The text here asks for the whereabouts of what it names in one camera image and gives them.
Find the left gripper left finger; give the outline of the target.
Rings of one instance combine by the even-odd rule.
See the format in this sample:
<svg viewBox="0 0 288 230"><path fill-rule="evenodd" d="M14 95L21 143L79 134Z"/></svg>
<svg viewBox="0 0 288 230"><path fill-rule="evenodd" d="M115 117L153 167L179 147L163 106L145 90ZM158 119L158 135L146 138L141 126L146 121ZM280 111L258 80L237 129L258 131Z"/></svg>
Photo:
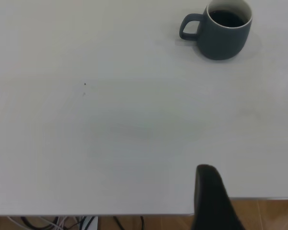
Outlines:
<svg viewBox="0 0 288 230"><path fill-rule="evenodd" d="M192 230L243 230L222 178L212 165L196 168Z"/></svg>

